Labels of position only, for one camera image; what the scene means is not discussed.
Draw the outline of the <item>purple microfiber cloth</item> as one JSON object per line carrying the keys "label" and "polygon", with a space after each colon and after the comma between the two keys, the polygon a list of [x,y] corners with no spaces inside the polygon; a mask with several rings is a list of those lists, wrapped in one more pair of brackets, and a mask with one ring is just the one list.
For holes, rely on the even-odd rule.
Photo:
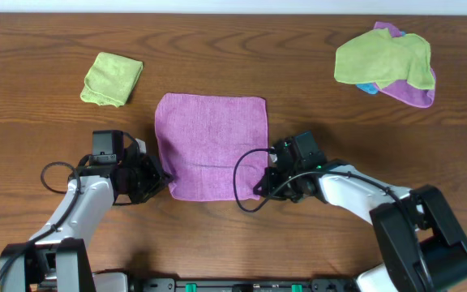
{"label": "purple microfiber cloth", "polygon": [[163,168],[173,198],[253,200],[268,165],[268,114],[260,97],[167,93],[155,112]]}

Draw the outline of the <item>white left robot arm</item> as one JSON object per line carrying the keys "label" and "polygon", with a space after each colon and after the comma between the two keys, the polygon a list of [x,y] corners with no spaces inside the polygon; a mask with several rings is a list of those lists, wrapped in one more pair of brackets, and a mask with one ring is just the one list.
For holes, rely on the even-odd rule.
{"label": "white left robot arm", "polygon": [[94,273],[87,248],[105,214],[126,195],[130,205],[147,202],[172,182],[160,160],[129,134],[94,131],[92,151],[73,166],[63,199],[50,219],[25,243],[0,255],[0,291],[135,291],[126,272]]}

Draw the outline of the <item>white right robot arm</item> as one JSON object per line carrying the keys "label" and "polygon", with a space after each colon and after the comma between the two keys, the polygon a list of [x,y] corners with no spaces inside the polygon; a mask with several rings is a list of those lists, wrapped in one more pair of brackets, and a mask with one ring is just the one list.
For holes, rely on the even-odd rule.
{"label": "white right robot arm", "polygon": [[444,291],[467,279],[467,236],[437,187],[398,187],[329,160],[309,131],[268,153],[273,164],[253,192],[294,203],[315,197],[371,224],[385,281],[396,290]]}

